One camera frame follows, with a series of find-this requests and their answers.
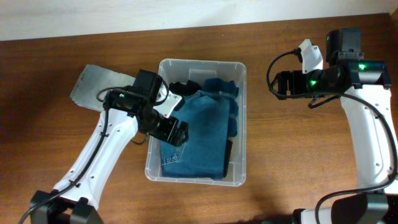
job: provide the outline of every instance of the white backdrop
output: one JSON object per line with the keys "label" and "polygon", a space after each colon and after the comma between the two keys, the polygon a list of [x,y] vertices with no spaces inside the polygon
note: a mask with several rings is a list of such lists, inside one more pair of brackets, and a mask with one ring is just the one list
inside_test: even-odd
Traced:
{"label": "white backdrop", "polygon": [[394,12],[398,0],[0,0],[0,40]]}

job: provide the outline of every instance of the plastic bin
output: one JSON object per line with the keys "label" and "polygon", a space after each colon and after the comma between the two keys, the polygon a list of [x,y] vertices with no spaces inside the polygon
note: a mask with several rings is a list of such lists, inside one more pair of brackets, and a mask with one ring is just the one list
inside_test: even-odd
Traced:
{"label": "plastic bin", "polygon": [[246,180],[246,67],[241,62],[216,62],[201,60],[164,59],[159,65],[159,75],[167,82],[195,81],[203,86],[209,78],[235,81],[239,87],[236,102],[239,106],[238,135],[233,142],[228,173],[224,179],[162,177],[160,168],[160,141],[150,138],[145,175],[149,180],[239,187]]}

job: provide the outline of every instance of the green led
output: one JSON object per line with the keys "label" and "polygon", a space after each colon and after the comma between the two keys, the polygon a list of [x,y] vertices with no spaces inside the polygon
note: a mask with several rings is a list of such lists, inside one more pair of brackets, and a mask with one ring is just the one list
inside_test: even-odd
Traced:
{"label": "green led", "polygon": [[360,70],[364,70],[364,69],[366,68],[366,65],[364,65],[364,64],[359,64],[358,67],[359,67]]}
{"label": "green led", "polygon": [[310,86],[314,86],[315,84],[317,84],[318,81],[315,80],[310,80]]}

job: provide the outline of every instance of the brown tabletop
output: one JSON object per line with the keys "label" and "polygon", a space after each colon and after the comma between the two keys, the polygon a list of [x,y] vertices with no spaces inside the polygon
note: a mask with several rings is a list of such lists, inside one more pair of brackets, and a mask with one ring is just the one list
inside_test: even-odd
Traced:
{"label": "brown tabletop", "polygon": [[[266,87],[276,56],[311,39],[325,58],[327,33],[343,27],[362,30],[365,58],[385,61],[398,84],[388,14],[0,42],[0,223],[16,223],[36,190],[51,191],[91,136],[99,114],[69,98],[86,64],[132,76],[158,71],[164,58],[242,62],[248,70],[246,183],[149,181],[148,145],[129,143],[101,196],[105,223],[234,223],[314,208],[325,194],[355,187],[340,101],[310,110],[309,99],[279,101]],[[300,68],[290,56],[272,73]],[[398,85],[392,94],[397,127]]]}

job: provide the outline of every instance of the folded gray fabric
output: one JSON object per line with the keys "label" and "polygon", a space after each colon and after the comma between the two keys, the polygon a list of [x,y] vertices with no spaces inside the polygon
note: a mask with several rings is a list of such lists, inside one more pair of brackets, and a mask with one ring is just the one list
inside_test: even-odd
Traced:
{"label": "folded gray fabric", "polygon": [[70,93],[70,98],[78,105],[95,111],[102,111],[102,103],[96,99],[99,91],[109,87],[132,85],[136,78],[101,68],[86,65]]}

